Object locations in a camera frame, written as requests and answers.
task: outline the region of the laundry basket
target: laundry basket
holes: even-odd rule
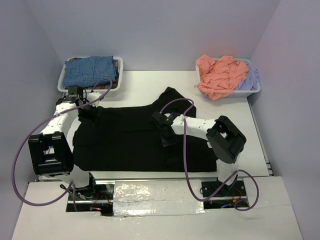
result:
[[[87,56],[71,57],[71,58],[67,59],[67,61],[69,61],[70,59],[73,59],[73,58],[84,59],[84,58],[88,58],[88,57]],[[123,74],[123,71],[124,71],[124,61],[122,60],[122,58],[118,57],[118,56],[114,56],[113,60],[114,60],[115,64],[117,64],[117,66],[118,66],[119,79],[118,79],[118,82],[117,82],[117,86],[115,88],[113,88],[113,89],[110,89],[110,92],[117,91],[120,88],[121,81],[122,81],[122,74]],[[65,75],[66,75],[65,69],[66,69],[66,65],[64,64],[63,68],[62,68],[62,71],[61,71],[61,74],[60,74],[60,77],[59,77],[59,80],[58,80],[58,90],[60,92],[67,93],[68,89],[65,88],[65,86],[64,86],[64,78],[65,78]],[[104,93],[105,91],[107,91],[107,89],[96,89],[94,91],[95,92]]]
[[[237,61],[244,61],[246,64],[252,64],[252,62],[249,59],[245,58],[235,58],[234,59],[236,62]],[[198,78],[199,83],[201,82],[200,78],[200,72],[199,72],[199,67],[197,64],[195,64],[195,71],[196,71],[196,77]],[[226,98],[246,98],[250,96],[251,94],[257,93],[260,91],[260,82],[256,83],[256,90],[235,90],[233,93],[231,93],[229,96],[226,96]]]

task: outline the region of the blue cloth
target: blue cloth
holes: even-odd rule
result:
[[[70,86],[92,87],[104,78],[109,78],[112,82],[115,82],[116,75],[113,56],[91,56],[65,61],[63,85],[65,88]],[[101,82],[101,85],[108,82],[106,79]]]
[[[236,90],[257,90],[257,83],[260,81],[258,70],[250,63],[248,63],[247,66],[250,70],[246,74],[246,80],[241,81]]]

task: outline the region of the black cloth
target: black cloth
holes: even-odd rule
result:
[[[155,111],[178,98],[183,96],[168,87],[147,106],[104,108],[98,126],[81,123],[75,132],[75,164],[84,171],[183,172],[183,136],[178,136],[178,144],[163,147],[160,131],[149,123]],[[182,114],[190,105],[176,101],[163,113]],[[196,117],[195,106],[187,116]],[[217,170],[217,157],[206,140],[187,136],[186,148],[189,172]]]

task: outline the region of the pink crumpled cloth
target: pink crumpled cloth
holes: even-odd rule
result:
[[[233,56],[222,56],[217,62],[202,55],[196,60],[201,82],[197,85],[201,93],[212,100],[227,97],[247,79],[250,70],[244,61],[235,62]]]

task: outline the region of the wall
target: wall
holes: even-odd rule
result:
[[[0,33],[0,232],[9,240],[22,205],[11,185],[13,158],[27,133],[53,114],[62,66],[24,1],[0,1]],[[16,177],[24,194],[35,179],[28,147],[18,159]]]
[[[281,0],[252,56],[261,76],[254,114],[304,240],[320,237],[319,9],[316,0]]]
[[[280,0],[25,0],[60,61],[115,55],[125,70],[194,70],[251,57]]]

